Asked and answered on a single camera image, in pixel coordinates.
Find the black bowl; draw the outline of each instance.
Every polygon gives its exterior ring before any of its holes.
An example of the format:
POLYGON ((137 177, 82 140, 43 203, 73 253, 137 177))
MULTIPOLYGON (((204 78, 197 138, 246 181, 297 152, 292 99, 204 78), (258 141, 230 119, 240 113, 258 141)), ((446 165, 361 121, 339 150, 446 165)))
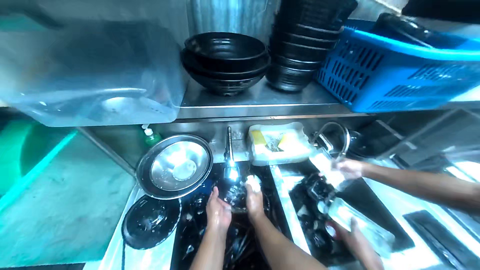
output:
POLYGON ((357 5, 355 0, 283 0, 277 23, 302 24, 337 31, 357 5))
POLYGON ((196 74, 220 80, 243 80, 256 77, 259 74, 264 74, 268 65, 270 64, 270 56, 267 54, 257 58, 255 65, 251 67, 251 70, 245 72, 220 72, 211 71, 204 68, 195 58, 195 55, 187 50, 183 49, 181 52, 181 61, 185 69, 193 70, 196 74))
POLYGON ((280 30, 274 31, 274 34, 272 35, 273 39, 275 40, 281 40, 297 45, 304 45, 304 46, 309 46, 309 47, 315 47, 315 48, 324 48, 324 49, 333 49, 335 47, 335 44, 337 40, 331 40, 331 39, 318 39, 314 37, 306 37, 306 36, 301 36, 297 34, 292 34, 288 32, 282 32, 280 30))
POLYGON ((342 26, 338 31, 315 28, 301 24, 291 25, 275 25, 275 28, 282 32, 292 33, 304 37, 313 37, 317 39, 337 40, 338 36, 343 32, 342 26))
POLYGON ((293 44, 270 38, 270 50, 274 54, 299 61, 318 62, 325 60, 329 49, 293 44))
POLYGON ((276 89, 286 92, 299 92, 312 80, 315 70, 298 70, 272 63, 268 68, 266 78, 276 89))
POLYGON ((455 49, 466 42, 462 37, 443 35, 404 16, 390 13, 378 16, 371 33, 427 48, 455 49))
POLYGON ((319 69, 320 66, 322 65, 322 61, 318 61, 318 62, 298 61, 298 60, 293 60, 285 56, 281 56, 274 53, 271 53, 270 56, 272 57, 272 63, 279 64, 281 66, 292 68, 292 69, 314 70, 314 69, 319 69))
POLYGON ((221 96, 236 95, 241 91, 254 86, 265 75, 265 73, 261 73, 256 77, 243 79, 243 80, 219 80, 219 79, 213 79, 213 78, 202 76, 192 70, 187 69, 187 71, 190 74, 190 76, 196 82, 198 82, 201 86, 221 96))
POLYGON ((185 48, 203 67, 220 72, 249 71, 267 53, 265 44, 258 39, 229 32, 194 35, 185 41, 185 48))

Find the stainless steel bowl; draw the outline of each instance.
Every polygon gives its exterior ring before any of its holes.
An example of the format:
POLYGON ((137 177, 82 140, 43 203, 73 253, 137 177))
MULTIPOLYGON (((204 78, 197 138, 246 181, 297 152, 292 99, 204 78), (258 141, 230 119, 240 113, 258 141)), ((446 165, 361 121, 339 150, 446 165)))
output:
POLYGON ((208 166, 208 154, 201 145, 180 141, 167 146, 155 157, 150 177, 153 184, 167 191, 193 185, 208 166))
POLYGON ((140 160, 137 181, 150 197, 179 198, 207 178, 213 165, 208 143, 194 135, 175 135, 154 145, 140 160))

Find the metal pipe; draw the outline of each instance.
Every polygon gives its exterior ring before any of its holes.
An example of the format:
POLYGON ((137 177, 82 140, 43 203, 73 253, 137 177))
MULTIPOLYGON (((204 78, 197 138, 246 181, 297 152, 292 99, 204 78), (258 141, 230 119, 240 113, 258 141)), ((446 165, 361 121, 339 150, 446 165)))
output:
MULTIPOLYGON (((342 147, 342 150, 340 151, 340 153, 338 154, 336 160, 341 160, 344 156, 347 155, 347 151, 348 151, 348 148, 350 147, 350 132, 348 131, 348 129, 346 127, 344 127, 343 125, 337 123, 337 122, 334 122, 334 121, 331 121, 331 122, 328 122, 326 124, 324 124, 320 130, 315 133, 315 135, 313 136, 312 140, 310 141, 310 143, 315 143, 315 141, 317 140, 318 137, 320 137, 322 135, 322 133, 325 131, 325 129, 331 125, 335 125, 337 127, 339 127, 342 132, 343 132, 343 138, 344 138, 344 144, 343 144, 343 147, 342 147)), ((322 138, 322 140, 325 142, 325 144, 327 144, 327 147, 331 144, 328 142, 327 143, 327 140, 326 138, 322 138)))
POLYGON ((124 169, 129 175, 135 177, 135 168, 132 167, 126 160, 119 156, 109 145, 98 138, 88 127, 79 126, 77 130, 100 148, 107 156, 124 169))
POLYGON ((407 143, 411 140, 413 140, 414 138, 418 137, 419 135, 421 135, 422 133, 428 131, 429 129, 433 128, 434 126, 438 125, 439 123, 441 123, 443 120, 447 119, 448 117, 450 117, 452 114, 456 113, 457 111, 459 111, 460 109, 454 109, 454 110, 449 110, 447 111, 446 113, 440 115, 439 117, 433 119, 432 121, 428 122, 425 126, 423 126, 421 129, 417 130, 416 132, 404 137, 402 140, 400 140, 399 142, 397 142, 396 144, 394 144, 392 147, 390 147, 388 150, 386 150, 385 152, 383 152, 382 154, 380 154, 377 159, 380 159, 380 160, 383 160, 383 159, 386 159, 388 158, 390 155, 392 155, 395 150, 397 150, 397 148, 399 146, 401 146, 402 144, 404 143, 407 143))

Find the yellow sponge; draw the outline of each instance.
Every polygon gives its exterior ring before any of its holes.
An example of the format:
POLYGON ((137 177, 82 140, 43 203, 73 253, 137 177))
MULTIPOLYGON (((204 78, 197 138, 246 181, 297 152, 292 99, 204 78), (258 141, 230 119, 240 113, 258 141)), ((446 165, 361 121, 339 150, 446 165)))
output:
POLYGON ((253 137, 253 144, 254 145, 267 145, 267 141, 265 141, 264 135, 260 130, 253 130, 252 131, 253 137))
POLYGON ((294 150, 300 144, 298 137, 295 133, 285 133, 278 143, 278 148, 283 151, 294 150))

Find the black plate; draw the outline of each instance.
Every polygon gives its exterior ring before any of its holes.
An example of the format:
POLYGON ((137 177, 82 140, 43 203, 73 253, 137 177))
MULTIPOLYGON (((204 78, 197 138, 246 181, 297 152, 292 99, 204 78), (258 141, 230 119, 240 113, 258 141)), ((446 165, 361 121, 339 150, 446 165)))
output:
POLYGON ((281 66, 292 68, 292 69, 314 70, 314 69, 319 69, 320 66, 322 65, 322 61, 318 61, 318 62, 298 61, 298 60, 293 60, 285 56, 281 56, 274 53, 270 53, 270 57, 272 58, 272 63, 276 63, 281 66))
POLYGON ((297 34, 282 32, 280 30, 275 30, 272 37, 274 40, 281 40, 293 44, 324 49, 333 49, 336 44, 336 40, 306 37, 297 34))
POLYGON ((128 210, 122 222, 124 242, 134 249, 149 249, 161 244, 180 220, 180 200, 141 197, 128 210))
POLYGON ((297 45, 270 38, 270 50, 274 54, 299 61, 318 62, 325 60, 328 49, 297 45))
POLYGON ((276 89, 299 92, 312 80, 316 70, 298 70, 272 63, 267 71, 268 83, 276 89))
POLYGON ((265 73, 268 65, 270 64, 270 56, 264 54, 257 58, 254 66, 251 70, 245 72, 219 72, 211 71, 204 68, 195 58, 195 55, 187 49, 183 49, 181 52, 181 61, 185 69, 193 70, 195 73, 214 79, 221 80, 244 80, 256 77, 259 74, 265 73))
POLYGON ((190 76, 197 81, 200 85, 210 90, 215 94, 222 96, 233 96, 239 92, 254 86, 258 83, 265 73, 259 74, 254 78, 244 79, 244 80, 218 80, 213 78, 208 78, 199 74, 196 74, 192 70, 187 70, 190 76))
POLYGON ((194 35, 185 41, 185 48, 195 54, 203 67, 220 72, 249 71, 257 58, 267 53, 260 40, 229 32, 194 35))

